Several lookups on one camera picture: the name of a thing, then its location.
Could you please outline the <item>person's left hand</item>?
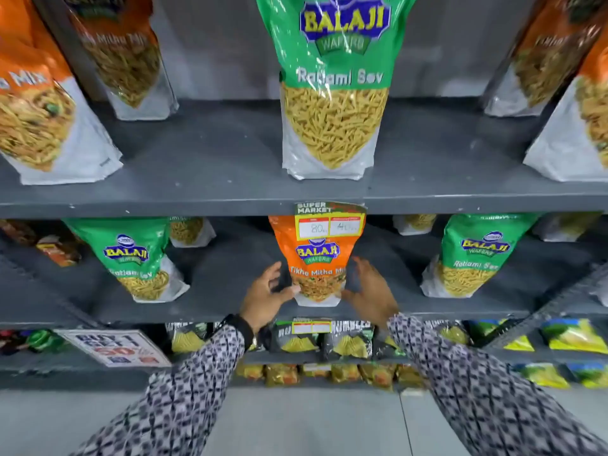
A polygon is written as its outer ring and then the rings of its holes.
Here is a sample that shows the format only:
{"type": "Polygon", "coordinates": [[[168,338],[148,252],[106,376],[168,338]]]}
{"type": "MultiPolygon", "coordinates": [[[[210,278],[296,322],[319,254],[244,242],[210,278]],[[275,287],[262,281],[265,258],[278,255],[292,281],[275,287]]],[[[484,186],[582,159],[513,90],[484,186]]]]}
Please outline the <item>person's left hand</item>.
{"type": "Polygon", "coordinates": [[[279,283],[282,263],[277,261],[268,267],[250,285],[241,304],[239,315],[251,326],[255,334],[272,322],[282,305],[273,304],[273,292],[279,283]]]}

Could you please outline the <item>small orange snack mix packet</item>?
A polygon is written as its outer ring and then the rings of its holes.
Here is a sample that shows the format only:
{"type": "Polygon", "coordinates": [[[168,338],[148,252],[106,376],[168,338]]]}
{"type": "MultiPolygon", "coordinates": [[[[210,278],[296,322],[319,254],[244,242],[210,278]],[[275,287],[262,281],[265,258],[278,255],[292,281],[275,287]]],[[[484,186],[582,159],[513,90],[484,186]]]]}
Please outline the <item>small orange snack mix packet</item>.
{"type": "Polygon", "coordinates": [[[346,284],[346,268],[361,237],[331,237],[298,241],[293,216],[269,216],[277,244],[286,259],[298,306],[336,307],[346,284]]]}

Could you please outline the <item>person's left forearm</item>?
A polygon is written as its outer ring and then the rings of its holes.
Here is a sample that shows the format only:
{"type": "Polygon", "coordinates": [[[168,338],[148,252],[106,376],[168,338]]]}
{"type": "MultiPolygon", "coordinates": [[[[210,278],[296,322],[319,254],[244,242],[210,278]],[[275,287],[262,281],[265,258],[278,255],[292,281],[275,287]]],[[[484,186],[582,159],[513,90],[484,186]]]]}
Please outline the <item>person's left forearm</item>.
{"type": "Polygon", "coordinates": [[[230,326],[170,372],[156,373],[145,393],[69,456],[201,456],[245,353],[230,326]]]}

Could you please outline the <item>person's right forearm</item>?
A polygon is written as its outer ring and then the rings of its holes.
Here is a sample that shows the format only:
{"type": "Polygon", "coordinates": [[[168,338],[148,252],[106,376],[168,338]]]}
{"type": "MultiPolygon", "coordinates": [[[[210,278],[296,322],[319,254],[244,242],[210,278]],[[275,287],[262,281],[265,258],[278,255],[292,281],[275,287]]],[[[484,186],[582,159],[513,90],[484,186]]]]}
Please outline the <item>person's right forearm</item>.
{"type": "Polygon", "coordinates": [[[608,456],[608,443],[508,364],[415,317],[387,323],[472,456],[608,456]]]}

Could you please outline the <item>small yellow price tag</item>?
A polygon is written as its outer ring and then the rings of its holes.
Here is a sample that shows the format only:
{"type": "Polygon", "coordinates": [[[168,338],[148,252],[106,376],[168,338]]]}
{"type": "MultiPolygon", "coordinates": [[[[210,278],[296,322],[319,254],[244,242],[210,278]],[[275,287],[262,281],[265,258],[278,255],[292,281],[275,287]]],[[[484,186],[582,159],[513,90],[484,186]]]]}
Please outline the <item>small yellow price tag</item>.
{"type": "Polygon", "coordinates": [[[312,335],[331,333],[333,321],[331,319],[309,319],[296,317],[291,323],[291,334],[312,335]]]}

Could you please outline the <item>row of black chip packets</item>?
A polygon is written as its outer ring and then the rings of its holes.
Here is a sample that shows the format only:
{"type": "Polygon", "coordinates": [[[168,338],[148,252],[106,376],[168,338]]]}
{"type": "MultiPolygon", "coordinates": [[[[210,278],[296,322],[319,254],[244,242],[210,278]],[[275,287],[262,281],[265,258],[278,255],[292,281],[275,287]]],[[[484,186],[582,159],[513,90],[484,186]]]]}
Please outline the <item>row of black chip packets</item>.
{"type": "MultiPolygon", "coordinates": [[[[315,359],[394,359],[405,357],[386,329],[370,322],[333,321],[331,327],[326,320],[296,318],[293,321],[277,321],[261,329],[247,352],[274,352],[279,354],[310,354],[315,359]],[[295,322],[303,322],[307,329],[320,323],[316,331],[293,332],[295,322]]],[[[452,342],[469,345],[470,337],[460,321],[427,320],[425,324],[452,342]]],[[[210,340],[219,328],[213,323],[167,323],[165,329],[171,339],[171,351],[175,354],[196,352],[210,340]]]]}

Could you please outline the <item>black wrist watch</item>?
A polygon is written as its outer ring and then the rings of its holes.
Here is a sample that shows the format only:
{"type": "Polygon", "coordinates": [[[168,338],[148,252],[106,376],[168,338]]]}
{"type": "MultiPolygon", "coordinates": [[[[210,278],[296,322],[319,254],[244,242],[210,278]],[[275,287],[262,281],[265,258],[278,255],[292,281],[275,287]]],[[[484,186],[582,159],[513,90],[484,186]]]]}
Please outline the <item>black wrist watch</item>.
{"type": "Polygon", "coordinates": [[[244,347],[246,352],[255,352],[259,350],[257,336],[249,323],[239,314],[229,314],[217,326],[216,331],[223,329],[225,326],[230,326],[238,331],[244,339],[244,347]]]}

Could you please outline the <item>red yellow price tag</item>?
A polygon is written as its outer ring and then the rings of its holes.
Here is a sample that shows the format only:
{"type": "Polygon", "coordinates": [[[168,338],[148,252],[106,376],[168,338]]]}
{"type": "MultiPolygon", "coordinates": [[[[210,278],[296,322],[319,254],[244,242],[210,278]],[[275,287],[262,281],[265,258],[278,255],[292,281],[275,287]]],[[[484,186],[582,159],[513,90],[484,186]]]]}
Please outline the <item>red yellow price tag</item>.
{"type": "Polygon", "coordinates": [[[367,208],[335,201],[300,202],[294,206],[295,236],[298,241],[339,237],[360,237],[367,208]]]}

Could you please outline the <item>row of golden snack packets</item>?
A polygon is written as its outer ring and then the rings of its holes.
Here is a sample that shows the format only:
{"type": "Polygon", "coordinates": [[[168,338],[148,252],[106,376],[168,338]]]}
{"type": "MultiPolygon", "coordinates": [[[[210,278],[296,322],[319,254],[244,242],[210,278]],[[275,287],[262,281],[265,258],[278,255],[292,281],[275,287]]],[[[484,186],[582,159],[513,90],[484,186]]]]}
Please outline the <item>row of golden snack packets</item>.
{"type": "Polygon", "coordinates": [[[419,371],[407,364],[370,362],[366,364],[238,364],[235,376],[245,381],[262,381],[266,386],[292,386],[305,379],[333,384],[367,383],[392,391],[425,390],[428,385],[419,371]]]}

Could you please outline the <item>small green sev packet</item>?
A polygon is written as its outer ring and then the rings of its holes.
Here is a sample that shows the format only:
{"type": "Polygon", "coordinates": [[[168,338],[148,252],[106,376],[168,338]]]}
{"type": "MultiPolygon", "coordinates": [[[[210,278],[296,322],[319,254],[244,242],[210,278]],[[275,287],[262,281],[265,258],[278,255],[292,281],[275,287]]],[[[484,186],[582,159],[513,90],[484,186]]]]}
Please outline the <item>small green sev packet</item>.
{"type": "Polygon", "coordinates": [[[65,218],[63,222],[90,246],[134,301],[168,303],[190,289],[165,252],[170,241],[168,217],[65,218]]]}
{"type": "Polygon", "coordinates": [[[392,215],[392,224],[401,236],[425,235],[430,233],[436,219],[436,214],[396,214],[392,215]]]}
{"type": "Polygon", "coordinates": [[[171,216],[170,241],[177,248],[199,248],[208,246],[217,234],[209,220],[201,216],[171,216]]]}
{"type": "Polygon", "coordinates": [[[602,215],[602,212],[546,213],[539,218],[531,233],[547,243],[573,243],[602,215]]]}
{"type": "Polygon", "coordinates": [[[432,298],[470,298],[495,276],[540,213],[454,214],[440,252],[422,274],[421,290],[432,298]]]}

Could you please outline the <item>yellow green chip packet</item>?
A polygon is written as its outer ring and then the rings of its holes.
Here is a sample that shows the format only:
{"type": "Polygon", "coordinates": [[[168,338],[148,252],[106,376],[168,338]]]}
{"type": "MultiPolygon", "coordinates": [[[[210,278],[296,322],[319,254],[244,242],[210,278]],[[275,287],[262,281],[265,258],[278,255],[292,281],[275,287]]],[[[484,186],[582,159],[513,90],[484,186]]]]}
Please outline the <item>yellow green chip packet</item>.
{"type": "Polygon", "coordinates": [[[569,382],[551,363],[537,362],[513,365],[513,369],[529,381],[541,387],[566,390],[570,388],[569,382]]]}
{"type": "MultiPolygon", "coordinates": [[[[464,322],[471,338],[471,343],[477,348],[486,346],[490,341],[503,335],[509,329],[519,324],[519,319],[484,319],[467,320],[464,322]]],[[[522,335],[507,343],[502,347],[503,350],[517,352],[534,352],[535,349],[529,341],[528,336],[522,335]]]]}
{"type": "Polygon", "coordinates": [[[608,389],[608,364],[569,363],[566,365],[575,382],[587,389],[608,389]]]}
{"type": "Polygon", "coordinates": [[[608,344],[589,319],[553,319],[540,330],[551,350],[608,354],[608,344]]]}

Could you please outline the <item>grey metal shelf rack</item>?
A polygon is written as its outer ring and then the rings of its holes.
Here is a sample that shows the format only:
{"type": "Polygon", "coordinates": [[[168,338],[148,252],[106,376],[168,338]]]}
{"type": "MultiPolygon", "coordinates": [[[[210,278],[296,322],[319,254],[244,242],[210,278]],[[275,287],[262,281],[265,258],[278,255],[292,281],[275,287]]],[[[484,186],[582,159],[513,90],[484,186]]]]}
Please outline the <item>grey metal shelf rack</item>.
{"type": "Polygon", "coordinates": [[[535,0],[418,0],[407,18],[374,164],[359,180],[296,180],[282,168],[278,62],[255,0],[156,0],[168,75],[179,108],[163,121],[123,122],[105,98],[91,107],[122,152],[123,167],[95,183],[22,185],[0,156],[0,219],[38,236],[72,238],[65,218],[206,216],[217,237],[203,248],[167,246],[190,289],[168,303],[137,303],[94,255],[62,268],[0,230],[0,329],[133,329],[216,322],[238,309],[251,281],[285,262],[269,215],[306,200],[364,205],[353,254],[391,286],[400,310],[425,320],[599,319],[590,295],[608,276],[608,222],[575,243],[524,234],[498,275],[470,299],[423,295],[452,213],[608,206],[606,183],[559,183],[522,163],[545,116],[486,117],[491,75],[535,0]],[[436,214],[425,235],[401,236],[396,214],[436,214]]]}

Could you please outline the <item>white red offer sign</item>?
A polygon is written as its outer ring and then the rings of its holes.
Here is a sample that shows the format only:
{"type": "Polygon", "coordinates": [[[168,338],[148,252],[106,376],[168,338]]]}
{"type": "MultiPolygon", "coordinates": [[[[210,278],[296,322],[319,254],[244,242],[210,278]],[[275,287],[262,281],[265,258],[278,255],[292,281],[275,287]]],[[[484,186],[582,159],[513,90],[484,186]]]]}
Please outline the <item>white red offer sign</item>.
{"type": "Polygon", "coordinates": [[[56,329],[55,333],[108,368],[172,367],[139,329],[56,329]]]}

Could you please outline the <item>dark brown snack packet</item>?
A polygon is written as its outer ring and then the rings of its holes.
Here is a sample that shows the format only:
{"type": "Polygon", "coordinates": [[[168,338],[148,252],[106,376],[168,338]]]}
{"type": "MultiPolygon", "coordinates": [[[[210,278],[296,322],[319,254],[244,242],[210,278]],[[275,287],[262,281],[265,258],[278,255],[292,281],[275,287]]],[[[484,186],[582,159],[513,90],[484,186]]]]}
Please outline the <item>dark brown snack packet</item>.
{"type": "Polygon", "coordinates": [[[62,268],[75,266],[81,261],[79,242],[75,238],[46,235],[37,241],[35,247],[62,268]]]}
{"type": "Polygon", "coordinates": [[[35,246],[39,240],[38,234],[25,221],[0,219],[0,230],[20,245],[35,246]]]}

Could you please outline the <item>large orange snack mix packet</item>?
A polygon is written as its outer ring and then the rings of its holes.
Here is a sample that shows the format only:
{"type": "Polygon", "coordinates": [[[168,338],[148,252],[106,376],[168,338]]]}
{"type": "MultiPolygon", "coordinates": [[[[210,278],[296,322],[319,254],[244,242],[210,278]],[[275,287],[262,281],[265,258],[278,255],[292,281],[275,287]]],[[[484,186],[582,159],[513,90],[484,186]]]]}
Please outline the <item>large orange snack mix packet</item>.
{"type": "Polygon", "coordinates": [[[163,121],[178,111],[156,33],[154,0],[63,0],[115,116],[163,121]]]}
{"type": "Polygon", "coordinates": [[[528,147],[523,164],[558,182],[608,183],[608,27],[528,147]]]}
{"type": "Polygon", "coordinates": [[[0,156],[22,185],[95,183],[123,167],[31,0],[0,0],[0,156]]]}
{"type": "Polygon", "coordinates": [[[608,0],[536,0],[482,95],[490,117],[535,117],[568,83],[608,19],[608,0]]]}

